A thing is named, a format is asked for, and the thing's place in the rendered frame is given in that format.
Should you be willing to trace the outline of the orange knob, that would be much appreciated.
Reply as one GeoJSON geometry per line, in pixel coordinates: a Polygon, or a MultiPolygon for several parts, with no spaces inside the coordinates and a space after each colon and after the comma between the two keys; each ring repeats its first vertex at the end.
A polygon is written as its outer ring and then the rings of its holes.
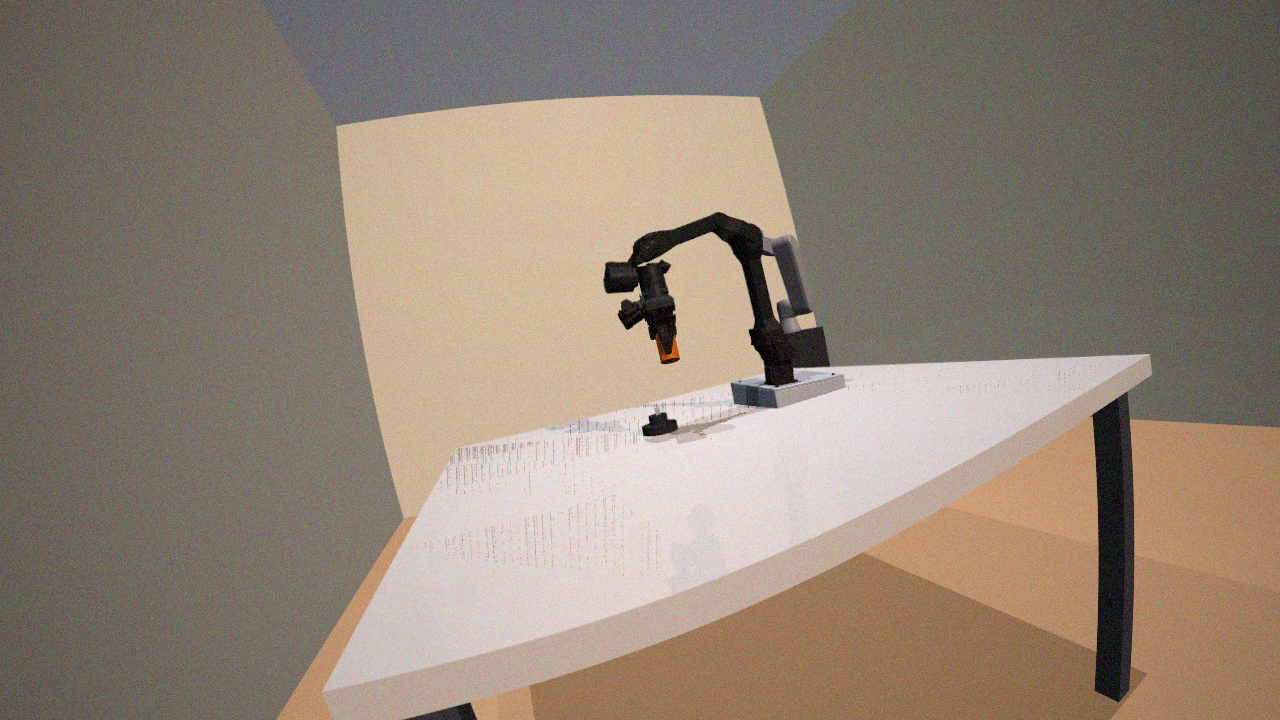
{"type": "Polygon", "coordinates": [[[659,336],[655,334],[655,338],[657,338],[658,352],[659,352],[659,356],[660,356],[660,364],[677,363],[680,360],[680,356],[678,356],[678,348],[677,348],[676,340],[673,340],[672,354],[666,354],[666,350],[663,348],[663,345],[660,343],[659,336]]]}

